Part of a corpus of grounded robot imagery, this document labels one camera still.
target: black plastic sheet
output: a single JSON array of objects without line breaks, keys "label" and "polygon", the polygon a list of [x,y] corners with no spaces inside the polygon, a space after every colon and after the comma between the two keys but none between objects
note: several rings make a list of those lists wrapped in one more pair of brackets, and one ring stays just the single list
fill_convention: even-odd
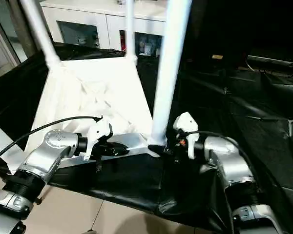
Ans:
[{"label": "black plastic sheet", "polygon": [[[57,45],[61,59],[122,56],[112,50]],[[137,70],[153,110],[158,60],[139,57]],[[0,127],[12,139],[28,132],[47,68],[42,55],[0,78]],[[293,234],[293,79],[249,71],[198,73],[181,69],[170,114],[188,111],[200,130],[234,138],[245,149],[256,179],[285,231]],[[168,136],[173,131],[167,130]],[[50,184],[186,225],[232,233],[232,218],[215,168],[198,160],[129,156],[59,169]],[[6,171],[0,161],[0,173]]]}]

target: black wire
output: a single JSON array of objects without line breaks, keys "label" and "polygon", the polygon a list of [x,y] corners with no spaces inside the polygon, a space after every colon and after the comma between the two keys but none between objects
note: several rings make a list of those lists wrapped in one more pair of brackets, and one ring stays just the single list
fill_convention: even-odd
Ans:
[{"label": "black wire", "polygon": [[94,121],[99,121],[100,118],[98,117],[93,117],[93,116],[75,116],[75,117],[69,117],[69,118],[63,118],[63,119],[60,119],[60,120],[57,120],[57,121],[54,121],[54,122],[51,122],[51,123],[48,123],[46,125],[43,125],[39,128],[36,128],[32,131],[30,131],[29,133],[25,133],[24,135],[22,135],[21,137],[17,138],[15,141],[13,141],[11,144],[9,144],[8,146],[6,146],[3,150],[0,151],[0,157],[5,153],[7,152],[11,147],[13,147],[15,144],[17,144],[20,140],[22,140],[23,138],[29,136],[29,135],[32,135],[33,133],[35,132],[38,132],[44,128],[47,128],[47,127],[50,127],[52,125],[55,125],[57,123],[61,123],[61,122],[65,122],[65,121],[68,121],[68,120],[73,120],[73,119],[83,119],[83,118],[91,118],[93,119]]}]

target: white support rod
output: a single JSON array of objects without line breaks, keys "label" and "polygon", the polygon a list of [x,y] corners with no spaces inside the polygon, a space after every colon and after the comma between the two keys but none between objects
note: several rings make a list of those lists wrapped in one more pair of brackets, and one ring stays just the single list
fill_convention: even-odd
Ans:
[{"label": "white support rod", "polygon": [[54,50],[50,36],[47,32],[47,29],[45,28],[45,24],[37,8],[36,1],[21,0],[21,4],[26,12],[32,30],[35,32],[36,38],[40,43],[47,66],[50,68],[52,65],[60,63],[60,59]]},{"label": "white support rod", "polygon": [[126,57],[132,59],[135,63],[137,60],[135,49],[134,25],[134,0],[126,0]]},{"label": "white support rod", "polygon": [[[10,143],[12,143],[12,139],[0,128],[0,151]],[[14,173],[18,166],[25,160],[26,155],[19,146],[14,145],[1,158],[8,164],[10,171]]]},{"label": "white support rod", "polygon": [[152,144],[165,145],[172,98],[177,80],[192,0],[169,0],[156,84]]}]

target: white cabinet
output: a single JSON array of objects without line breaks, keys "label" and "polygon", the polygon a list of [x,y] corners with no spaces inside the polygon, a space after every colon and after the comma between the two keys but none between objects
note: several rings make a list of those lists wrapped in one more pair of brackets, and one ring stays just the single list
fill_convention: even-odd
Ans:
[{"label": "white cabinet", "polygon": [[[116,0],[46,0],[42,10],[56,42],[101,49],[125,48],[126,6]],[[159,54],[167,0],[137,0],[134,4],[136,53]]]},{"label": "white cabinet", "polygon": [[42,10],[55,42],[110,48],[104,14],[51,7]]},{"label": "white cabinet", "polygon": [[[122,50],[125,44],[126,19],[120,16],[106,16],[110,47]],[[150,44],[152,51],[156,51],[161,45],[164,34],[165,22],[149,19],[134,19],[134,31],[136,32],[136,50],[142,52],[140,45]]]}]

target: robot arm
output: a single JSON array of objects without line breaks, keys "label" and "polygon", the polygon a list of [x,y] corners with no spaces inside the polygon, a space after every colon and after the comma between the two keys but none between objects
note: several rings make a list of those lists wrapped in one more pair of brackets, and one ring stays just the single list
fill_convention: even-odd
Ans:
[{"label": "robot arm", "polygon": [[[112,136],[109,124],[101,130],[96,131],[95,142]],[[14,175],[7,178],[6,185],[0,190],[0,234],[23,234],[26,226],[22,220],[28,217],[61,159],[85,153],[89,145],[92,144],[88,144],[87,138],[78,133],[48,132],[42,144],[29,154]]]},{"label": "robot arm", "polygon": [[[188,112],[181,114],[173,127],[179,133],[198,131],[197,123]],[[277,218],[262,198],[253,173],[237,148],[238,144],[231,138],[215,136],[198,142],[199,134],[192,135],[181,139],[187,142],[188,157],[195,159],[194,150],[203,150],[204,161],[216,166],[238,233],[282,234]]]}]

